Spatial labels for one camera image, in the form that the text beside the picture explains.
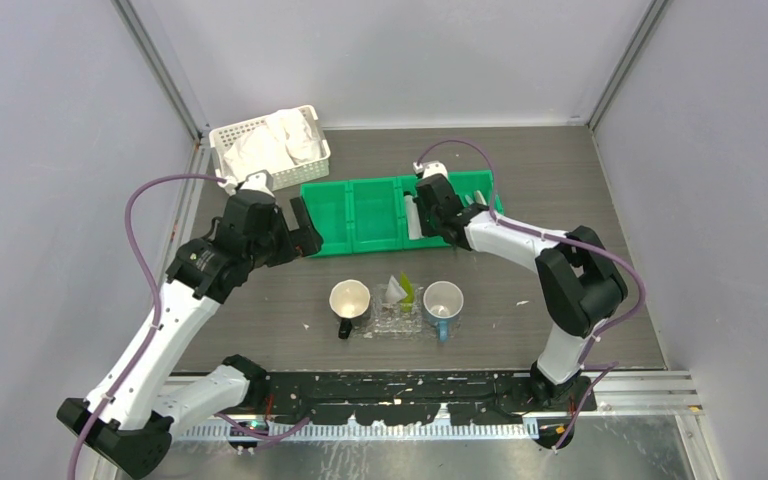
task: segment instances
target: plastic tray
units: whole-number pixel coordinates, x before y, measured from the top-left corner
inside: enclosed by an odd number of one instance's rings
[[[319,117],[316,115],[316,110],[310,105],[298,107],[298,110],[302,112],[305,120],[310,124],[313,137],[319,141],[322,156],[317,160],[312,160],[285,170],[269,170],[269,173],[272,174],[273,191],[328,176],[328,157],[331,156],[331,148],[328,146],[328,140],[325,140],[325,134],[322,133],[322,127],[319,125]],[[216,169],[217,177],[224,178],[229,175],[229,172],[226,171],[225,164],[222,161],[225,152],[234,146],[234,142],[237,141],[243,133],[251,131],[260,125],[264,125],[266,123],[265,119],[265,116],[253,118],[233,125],[214,128],[210,131],[208,137],[210,139],[210,148],[213,152],[213,165]],[[227,186],[226,190],[229,195],[234,194],[234,187],[236,187],[236,185]]]
[[[476,190],[490,199],[489,170],[450,173],[449,181],[464,205]],[[408,238],[404,192],[416,195],[416,182],[416,176],[405,175],[302,185],[301,195],[323,238],[317,256],[445,247],[440,237]],[[499,200],[496,209],[504,213]]]

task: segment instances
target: blue mug handle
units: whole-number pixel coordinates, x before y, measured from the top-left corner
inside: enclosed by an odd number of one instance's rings
[[[437,322],[437,338],[441,342],[445,342],[449,339],[449,322],[447,320],[440,320]]]

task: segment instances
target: mug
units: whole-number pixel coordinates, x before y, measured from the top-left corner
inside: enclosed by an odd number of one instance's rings
[[[441,342],[449,339],[449,325],[458,321],[463,308],[463,292],[452,282],[434,282],[422,295],[422,314],[437,327]]]
[[[363,325],[369,320],[369,301],[372,295],[366,285],[357,280],[343,280],[331,289],[328,303],[331,311],[340,321],[338,337],[349,338],[352,328]]]

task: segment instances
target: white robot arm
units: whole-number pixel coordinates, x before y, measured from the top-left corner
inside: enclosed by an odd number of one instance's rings
[[[160,322],[149,312],[125,352],[86,398],[69,398],[57,418],[78,434],[111,385],[127,368],[150,329],[154,337],[128,373],[114,398],[108,399],[90,429],[86,444],[133,478],[150,473],[165,456],[172,440],[190,427],[229,407],[263,402],[266,371],[235,355],[206,377],[168,395],[160,389],[196,332],[261,266],[273,267],[313,255],[322,247],[307,207],[291,200],[299,224],[289,230],[270,191],[268,173],[250,175],[228,199],[223,216],[206,236],[190,240],[176,252],[161,287]]]
[[[532,378],[543,383],[547,399],[563,394],[580,372],[579,358],[588,337],[616,311],[628,289],[610,261],[543,235],[602,247],[599,237],[587,227],[563,232],[497,215],[505,224],[519,225],[541,236],[522,233],[501,225],[483,204],[464,206],[442,163],[429,162],[415,169],[419,177],[417,196],[405,204],[416,208],[408,217],[419,219],[421,233],[411,232],[411,238],[439,235],[451,245],[499,256],[540,277],[554,325],[546,348],[532,366]],[[580,275],[574,270],[577,267],[583,270]]]

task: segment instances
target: white cloth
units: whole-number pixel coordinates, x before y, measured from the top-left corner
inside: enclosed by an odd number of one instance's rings
[[[319,141],[299,110],[279,110],[259,125],[240,136],[225,152],[226,172],[237,182],[252,173],[266,170],[277,173],[296,165],[318,160]]]

